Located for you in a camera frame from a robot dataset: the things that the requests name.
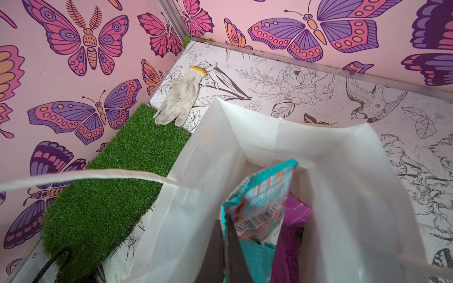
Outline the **teal Fox's candy bag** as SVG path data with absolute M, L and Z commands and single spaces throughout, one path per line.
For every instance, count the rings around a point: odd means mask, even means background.
M 230 215 L 254 283 L 268 283 L 285 203 L 298 169 L 295 159 L 246 177 L 220 208 L 222 232 Z

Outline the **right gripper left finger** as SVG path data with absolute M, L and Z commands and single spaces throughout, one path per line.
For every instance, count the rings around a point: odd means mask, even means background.
M 217 219 L 211 232 L 201 268 L 194 283 L 222 283 L 225 271 L 225 244 L 221 221 Z

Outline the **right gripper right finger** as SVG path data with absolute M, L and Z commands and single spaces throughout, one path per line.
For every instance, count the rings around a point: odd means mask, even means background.
M 227 283 L 253 283 L 241 244 L 230 215 L 225 217 L 225 271 Z

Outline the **purple grape candy bag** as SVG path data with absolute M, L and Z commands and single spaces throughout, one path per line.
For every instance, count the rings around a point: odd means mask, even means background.
M 292 193 L 285 203 L 284 219 L 271 268 L 271 283 L 298 283 L 298 255 L 312 209 Z

